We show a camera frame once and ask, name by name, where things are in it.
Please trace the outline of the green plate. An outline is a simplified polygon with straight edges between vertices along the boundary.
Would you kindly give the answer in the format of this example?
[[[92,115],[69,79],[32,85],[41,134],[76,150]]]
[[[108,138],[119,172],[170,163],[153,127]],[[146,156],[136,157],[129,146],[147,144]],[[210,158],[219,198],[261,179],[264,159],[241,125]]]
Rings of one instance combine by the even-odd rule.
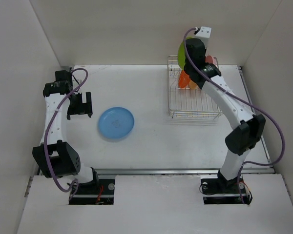
[[[184,42],[181,42],[178,53],[177,53],[177,62],[179,67],[183,70],[185,65],[186,55],[185,55],[185,48]]]

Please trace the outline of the blue plate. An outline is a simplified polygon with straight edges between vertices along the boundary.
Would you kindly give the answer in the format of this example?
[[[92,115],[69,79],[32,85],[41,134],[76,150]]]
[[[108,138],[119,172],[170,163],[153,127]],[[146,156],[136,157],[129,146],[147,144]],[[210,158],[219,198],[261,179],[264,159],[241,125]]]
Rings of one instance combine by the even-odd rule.
[[[124,107],[112,107],[105,110],[98,119],[100,135],[111,141],[126,138],[135,124],[134,115]]]

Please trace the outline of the orange plate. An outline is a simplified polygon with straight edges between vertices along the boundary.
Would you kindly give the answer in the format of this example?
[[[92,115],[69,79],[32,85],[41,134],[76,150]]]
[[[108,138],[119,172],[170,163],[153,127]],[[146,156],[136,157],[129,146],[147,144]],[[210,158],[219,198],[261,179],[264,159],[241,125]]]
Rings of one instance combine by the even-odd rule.
[[[189,85],[190,81],[191,79],[189,75],[184,70],[182,70],[178,79],[178,87],[186,88]]]

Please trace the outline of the beige plate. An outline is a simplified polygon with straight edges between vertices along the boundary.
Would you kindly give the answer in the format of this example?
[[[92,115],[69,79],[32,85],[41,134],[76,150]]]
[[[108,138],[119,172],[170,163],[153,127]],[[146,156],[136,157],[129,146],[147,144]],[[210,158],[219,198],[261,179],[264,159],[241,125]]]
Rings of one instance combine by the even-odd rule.
[[[192,80],[189,81],[188,86],[191,90],[198,89],[198,85],[195,82],[193,82]]]

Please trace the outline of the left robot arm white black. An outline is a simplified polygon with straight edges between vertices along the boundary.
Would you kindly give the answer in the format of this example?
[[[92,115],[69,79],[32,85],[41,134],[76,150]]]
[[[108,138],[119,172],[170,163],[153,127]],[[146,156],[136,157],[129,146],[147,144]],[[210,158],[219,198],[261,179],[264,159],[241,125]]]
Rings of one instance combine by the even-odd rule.
[[[100,182],[95,170],[84,166],[78,153],[67,141],[66,125],[72,115],[88,115],[92,117],[91,93],[86,93],[83,103],[81,93],[73,93],[65,101],[63,99],[73,90],[73,81],[57,80],[47,83],[43,90],[46,103],[45,130],[51,125],[47,134],[47,153],[56,178],[69,177],[77,179],[88,193],[98,191]]]

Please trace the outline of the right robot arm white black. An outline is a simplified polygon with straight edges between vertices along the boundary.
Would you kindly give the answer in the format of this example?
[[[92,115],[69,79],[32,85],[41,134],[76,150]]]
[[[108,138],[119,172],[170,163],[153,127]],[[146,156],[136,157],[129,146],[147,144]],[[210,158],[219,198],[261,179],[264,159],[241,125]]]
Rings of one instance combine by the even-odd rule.
[[[228,192],[239,178],[246,157],[261,139],[266,120],[235,99],[220,70],[206,62],[206,48],[200,39],[186,39],[185,47],[185,73],[218,105],[232,128],[225,138],[228,152],[216,180],[217,188]]]

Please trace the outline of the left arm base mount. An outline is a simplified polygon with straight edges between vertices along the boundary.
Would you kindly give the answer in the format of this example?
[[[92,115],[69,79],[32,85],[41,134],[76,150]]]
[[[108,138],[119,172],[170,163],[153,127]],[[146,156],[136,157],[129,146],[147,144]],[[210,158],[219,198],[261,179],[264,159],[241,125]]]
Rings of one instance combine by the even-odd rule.
[[[100,178],[97,184],[80,184],[69,205],[113,205],[115,178]]]

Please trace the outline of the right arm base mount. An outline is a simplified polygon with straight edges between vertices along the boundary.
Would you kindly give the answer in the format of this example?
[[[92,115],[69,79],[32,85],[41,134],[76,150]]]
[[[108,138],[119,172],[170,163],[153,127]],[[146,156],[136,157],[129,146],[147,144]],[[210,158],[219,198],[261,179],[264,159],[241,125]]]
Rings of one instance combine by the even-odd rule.
[[[217,178],[202,178],[199,191],[205,205],[246,204],[250,205],[253,196],[242,178],[239,183],[223,187]]]

